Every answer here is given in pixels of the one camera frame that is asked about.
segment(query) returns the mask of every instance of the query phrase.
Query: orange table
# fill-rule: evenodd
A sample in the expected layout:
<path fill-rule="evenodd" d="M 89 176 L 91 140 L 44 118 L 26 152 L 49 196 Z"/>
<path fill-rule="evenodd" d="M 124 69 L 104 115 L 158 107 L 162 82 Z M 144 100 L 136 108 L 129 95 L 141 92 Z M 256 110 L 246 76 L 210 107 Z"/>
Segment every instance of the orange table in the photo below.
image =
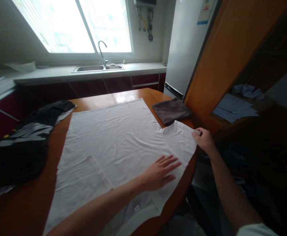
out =
<path fill-rule="evenodd" d="M 162 128 L 165 126 L 152 109 L 152 105 L 171 98 L 159 91 L 144 88 L 127 92 L 106 94 L 71 100 L 78 107 L 74 112 L 94 110 L 143 98 Z M 57 166 L 60 160 L 71 115 L 55 126 L 50 136 L 48 160 L 41 175 L 18 185 L 0 196 L 0 235 L 39 235 L 45 227 L 55 191 Z M 190 119 L 182 121 L 193 128 Z M 174 193 L 166 202 L 162 214 L 143 223 L 133 235 L 155 235 L 173 216 L 177 206 L 185 199 L 196 167 L 196 154 L 189 162 Z"/>

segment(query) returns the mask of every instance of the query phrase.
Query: refrigerator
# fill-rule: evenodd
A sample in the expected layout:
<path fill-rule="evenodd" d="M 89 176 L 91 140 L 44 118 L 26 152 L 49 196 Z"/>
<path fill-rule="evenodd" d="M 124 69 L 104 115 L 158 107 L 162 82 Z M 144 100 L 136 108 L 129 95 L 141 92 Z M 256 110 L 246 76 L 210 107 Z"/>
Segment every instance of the refrigerator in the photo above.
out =
<path fill-rule="evenodd" d="M 222 0 L 176 0 L 164 93 L 184 101 Z"/>

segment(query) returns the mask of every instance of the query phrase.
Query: label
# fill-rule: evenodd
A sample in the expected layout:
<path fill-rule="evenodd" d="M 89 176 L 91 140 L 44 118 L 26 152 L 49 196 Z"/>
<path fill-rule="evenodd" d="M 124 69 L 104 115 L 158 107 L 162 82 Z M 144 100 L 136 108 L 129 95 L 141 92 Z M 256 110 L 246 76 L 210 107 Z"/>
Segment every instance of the label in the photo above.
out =
<path fill-rule="evenodd" d="M 214 2 L 215 0 L 203 0 L 197 25 L 205 25 L 208 23 Z"/>

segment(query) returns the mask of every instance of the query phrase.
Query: tag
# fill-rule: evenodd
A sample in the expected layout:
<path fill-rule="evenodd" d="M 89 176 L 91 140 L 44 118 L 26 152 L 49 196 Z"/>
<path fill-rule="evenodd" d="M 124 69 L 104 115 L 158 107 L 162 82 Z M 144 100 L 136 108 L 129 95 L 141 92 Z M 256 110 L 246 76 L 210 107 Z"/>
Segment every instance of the tag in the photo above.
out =
<path fill-rule="evenodd" d="M 134 211 L 135 212 L 138 212 L 140 210 L 140 207 L 139 207 L 139 205 L 137 205 L 135 208 L 134 208 Z"/>

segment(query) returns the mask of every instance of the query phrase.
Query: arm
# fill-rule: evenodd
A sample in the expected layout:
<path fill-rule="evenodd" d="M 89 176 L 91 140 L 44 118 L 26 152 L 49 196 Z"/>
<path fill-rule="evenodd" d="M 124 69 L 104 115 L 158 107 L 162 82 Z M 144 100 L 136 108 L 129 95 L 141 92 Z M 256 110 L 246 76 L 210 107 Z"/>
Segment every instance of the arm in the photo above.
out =
<path fill-rule="evenodd" d="M 196 129 L 202 136 L 193 133 L 198 145 L 209 155 L 215 184 L 222 207 L 236 231 L 244 225 L 262 223 L 262 219 L 253 206 L 246 199 L 221 155 L 215 147 L 210 131 L 203 128 Z"/>
<path fill-rule="evenodd" d="M 143 174 L 130 182 L 99 196 L 60 222 L 48 236 L 97 235 L 102 228 L 135 196 L 162 188 L 175 179 L 168 175 L 181 163 L 173 156 L 161 156 Z"/>

